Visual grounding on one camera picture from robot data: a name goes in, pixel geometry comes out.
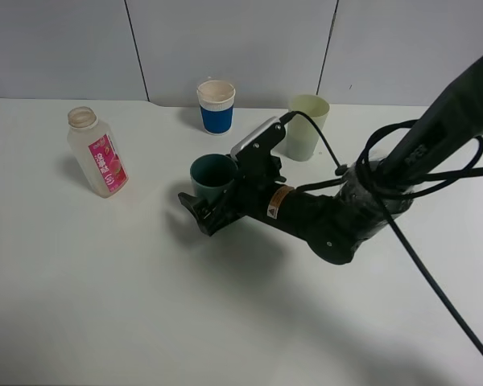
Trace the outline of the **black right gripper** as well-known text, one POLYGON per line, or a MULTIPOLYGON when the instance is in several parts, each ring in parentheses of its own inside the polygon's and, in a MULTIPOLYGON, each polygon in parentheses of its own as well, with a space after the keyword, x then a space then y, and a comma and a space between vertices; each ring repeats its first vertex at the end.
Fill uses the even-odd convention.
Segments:
POLYGON ((211 203, 184 192, 178 199, 206 236, 243 217, 277 229, 295 229, 296 189, 285 183, 281 167, 281 159, 274 155, 250 166, 238 162, 233 181, 211 203))

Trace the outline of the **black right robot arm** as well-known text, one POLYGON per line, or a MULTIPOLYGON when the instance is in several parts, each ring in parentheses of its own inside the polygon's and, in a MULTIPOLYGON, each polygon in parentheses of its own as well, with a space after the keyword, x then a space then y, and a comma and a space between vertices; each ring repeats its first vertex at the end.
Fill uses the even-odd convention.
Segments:
POLYGON ((248 216, 304 240, 323 260, 344 265, 371 238, 420 197, 417 186, 438 191, 460 179, 483 176, 473 158, 460 170, 436 167, 471 140, 483 142, 483 56, 458 76, 421 118, 378 129, 368 148, 398 129, 405 136, 377 161, 364 149, 352 166, 340 165, 327 187, 335 196, 313 195, 314 187, 290 187, 272 150, 284 139, 293 113, 273 117, 241 140, 228 154, 235 170, 228 185, 212 199, 179 193, 180 203, 199 229, 212 235, 248 216))

